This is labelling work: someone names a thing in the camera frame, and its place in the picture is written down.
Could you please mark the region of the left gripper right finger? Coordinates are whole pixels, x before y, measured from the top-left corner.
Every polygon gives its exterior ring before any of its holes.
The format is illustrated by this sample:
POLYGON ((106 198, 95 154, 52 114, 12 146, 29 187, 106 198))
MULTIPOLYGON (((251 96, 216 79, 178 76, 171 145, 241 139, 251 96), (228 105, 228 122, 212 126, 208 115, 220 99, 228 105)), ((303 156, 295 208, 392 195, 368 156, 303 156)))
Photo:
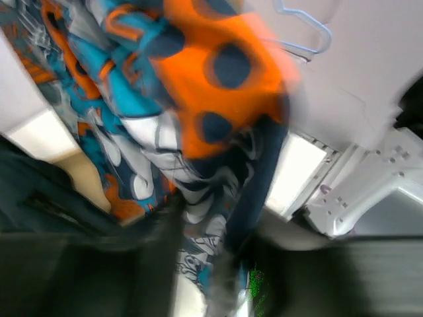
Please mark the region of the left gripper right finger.
POLYGON ((235 260, 257 270, 250 316, 422 315, 421 236, 356 236, 289 250, 256 233, 235 260))

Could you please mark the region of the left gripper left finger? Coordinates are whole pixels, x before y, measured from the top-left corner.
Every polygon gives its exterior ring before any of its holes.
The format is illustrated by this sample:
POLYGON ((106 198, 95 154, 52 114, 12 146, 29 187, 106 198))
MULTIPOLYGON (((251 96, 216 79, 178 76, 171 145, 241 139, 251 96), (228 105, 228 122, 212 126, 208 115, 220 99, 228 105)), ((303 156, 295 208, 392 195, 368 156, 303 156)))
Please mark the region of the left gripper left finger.
POLYGON ((1 235, 2 316, 170 316, 184 200, 120 236, 1 235))

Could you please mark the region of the dark navy shorts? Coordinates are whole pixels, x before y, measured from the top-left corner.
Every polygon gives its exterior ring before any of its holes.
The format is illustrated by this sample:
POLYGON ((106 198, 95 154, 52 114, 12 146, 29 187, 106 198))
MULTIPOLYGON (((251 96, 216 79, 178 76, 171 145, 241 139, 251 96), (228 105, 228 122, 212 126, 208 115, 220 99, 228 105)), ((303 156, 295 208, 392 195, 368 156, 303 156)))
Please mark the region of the dark navy shorts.
POLYGON ((1 138, 1 232, 108 236, 119 228, 76 191, 65 170, 1 138))

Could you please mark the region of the teal cartoon print shorts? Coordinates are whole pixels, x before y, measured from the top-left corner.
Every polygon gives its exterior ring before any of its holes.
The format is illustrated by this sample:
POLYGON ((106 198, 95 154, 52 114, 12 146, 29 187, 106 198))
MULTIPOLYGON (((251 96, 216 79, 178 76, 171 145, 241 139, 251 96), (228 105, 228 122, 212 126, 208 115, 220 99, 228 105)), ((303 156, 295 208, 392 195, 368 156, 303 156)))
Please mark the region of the teal cartoon print shorts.
POLYGON ((1 30, 116 218, 182 196, 177 270, 207 316, 233 316, 300 84, 259 15, 234 1, 2 1, 1 30))

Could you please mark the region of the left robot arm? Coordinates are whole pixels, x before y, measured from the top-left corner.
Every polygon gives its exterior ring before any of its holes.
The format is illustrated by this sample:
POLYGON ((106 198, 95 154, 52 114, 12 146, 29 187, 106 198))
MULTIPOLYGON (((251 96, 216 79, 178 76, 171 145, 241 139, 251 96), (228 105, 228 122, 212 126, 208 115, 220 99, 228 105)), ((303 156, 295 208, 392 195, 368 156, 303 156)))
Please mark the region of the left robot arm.
MULTIPOLYGON (((259 285, 254 316, 421 316, 422 237, 341 237, 395 192, 422 191, 422 165, 368 156, 308 207, 316 234, 287 238, 265 213, 244 250, 259 285)), ((182 268, 182 206, 173 198, 121 227, 60 168, 12 143, 1 149, 2 316, 170 316, 182 268)))

